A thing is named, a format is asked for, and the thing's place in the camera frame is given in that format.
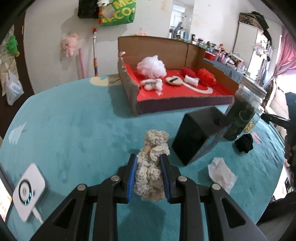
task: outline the black box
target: black box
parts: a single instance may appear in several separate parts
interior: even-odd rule
[[[185,114],[173,149],[188,165],[214,148],[225,135],[231,122],[216,107]]]

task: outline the triangular cutout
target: triangular cutout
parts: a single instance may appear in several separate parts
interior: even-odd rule
[[[228,225],[231,229],[246,224],[244,218],[239,214],[239,212],[231,205],[231,203],[226,198],[222,198],[222,204],[226,213]]]
[[[67,229],[70,225],[70,220],[75,207],[76,199],[72,199],[68,205],[64,207],[61,213],[54,219],[53,225],[63,229]]]

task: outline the brown door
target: brown door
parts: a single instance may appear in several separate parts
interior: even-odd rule
[[[16,58],[17,71],[19,74],[20,82],[24,90],[24,94],[17,99],[12,106],[9,106],[6,100],[6,95],[0,97],[0,136],[4,138],[6,131],[11,124],[15,114],[18,112],[22,104],[32,95],[34,95],[31,82],[28,76],[25,53],[24,53],[24,38],[22,35],[22,29],[25,21],[25,12],[23,12],[15,21],[14,35],[18,42],[18,50],[20,55]]]

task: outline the red yarn ball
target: red yarn ball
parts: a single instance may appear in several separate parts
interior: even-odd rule
[[[215,76],[207,71],[206,69],[200,69],[197,72],[197,77],[200,79],[203,85],[205,86],[212,86],[216,84]]]
[[[196,78],[196,73],[188,67],[184,67],[183,69],[181,69],[181,74],[185,77],[186,75],[188,75],[191,78]]]

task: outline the red container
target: red container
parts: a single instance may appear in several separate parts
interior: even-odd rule
[[[214,60],[215,55],[210,53],[210,52],[205,52],[205,58],[209,59],[209,60]]]

